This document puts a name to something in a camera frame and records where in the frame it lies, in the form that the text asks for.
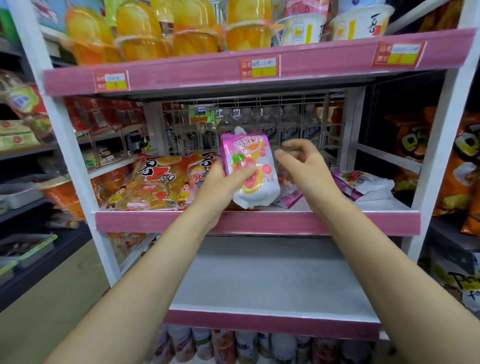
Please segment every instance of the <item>person's right hand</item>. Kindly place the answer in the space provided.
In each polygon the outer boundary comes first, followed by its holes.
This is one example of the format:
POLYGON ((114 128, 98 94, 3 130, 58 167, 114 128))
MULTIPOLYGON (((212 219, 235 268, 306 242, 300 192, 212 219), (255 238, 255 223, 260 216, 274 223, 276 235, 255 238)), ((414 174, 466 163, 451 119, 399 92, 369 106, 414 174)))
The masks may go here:
POLYGON ((277 149, 275 157, 291 174, 312 211, 319 213, 318 209, 323 203, 344 198, 324 158, 310 140, 288 140, 282 143, 282 147, 293 148, 295 151, 287 153, 277 149))

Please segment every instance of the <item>red price tag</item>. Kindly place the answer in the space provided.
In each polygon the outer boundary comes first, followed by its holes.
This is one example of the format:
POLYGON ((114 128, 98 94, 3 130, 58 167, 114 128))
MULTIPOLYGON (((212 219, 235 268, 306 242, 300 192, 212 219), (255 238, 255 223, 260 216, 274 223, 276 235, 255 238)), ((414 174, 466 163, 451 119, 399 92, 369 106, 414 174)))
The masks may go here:
POLYGON ((95 91, 97 93, 130 91, 128 71, 95 72, 95 91))
POLYGON ((240 79, 280 77, 281 63, 280 56, 262 58, 259 60, 240 61, 240 79))
POLYGON ((419 42, 378 42, 372 61, 372 67, 412 66, 416 68, 420 62, 427 41, 419 42))

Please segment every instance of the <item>floor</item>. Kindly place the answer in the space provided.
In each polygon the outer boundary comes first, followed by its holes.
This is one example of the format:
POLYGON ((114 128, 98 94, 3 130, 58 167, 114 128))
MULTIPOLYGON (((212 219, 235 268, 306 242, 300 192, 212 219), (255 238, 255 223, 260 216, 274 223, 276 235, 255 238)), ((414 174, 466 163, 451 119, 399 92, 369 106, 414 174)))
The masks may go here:
POLYGON ((0 313, 0 364, 40 364, 107 289, 89 241, 0 313))

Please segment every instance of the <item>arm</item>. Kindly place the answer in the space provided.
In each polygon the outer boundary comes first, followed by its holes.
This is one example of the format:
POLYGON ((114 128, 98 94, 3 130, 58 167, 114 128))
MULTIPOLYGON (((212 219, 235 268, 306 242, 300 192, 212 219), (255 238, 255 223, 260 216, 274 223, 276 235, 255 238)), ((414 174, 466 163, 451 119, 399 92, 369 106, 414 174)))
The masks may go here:
POLYGON ((276 158, 312 211, 328 225, 390 339, 410 364, 475 363, 480 321, 412 262, 335 185, 306 140, 284 143, 276 158))
POLYGON ((195 202, 92 308, 46 363, 140 363, 202 240, 218 223, 233 193, 254 172, 255 165, 225 177, 221 163, 214 163, 195 202))

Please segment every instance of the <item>forearm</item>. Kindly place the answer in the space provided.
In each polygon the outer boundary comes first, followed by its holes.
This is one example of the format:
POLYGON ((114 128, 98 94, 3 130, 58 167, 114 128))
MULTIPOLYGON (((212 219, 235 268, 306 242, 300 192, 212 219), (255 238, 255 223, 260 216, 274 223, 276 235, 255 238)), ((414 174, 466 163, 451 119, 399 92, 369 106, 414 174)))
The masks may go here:
POLYGON ((480 323, 347 200, 320 212, 387 334, 410 364, 472 363, 480 323))
POLYGON ((84 317, 48 363, 138 363, 207 231, 188 209, 84 317))

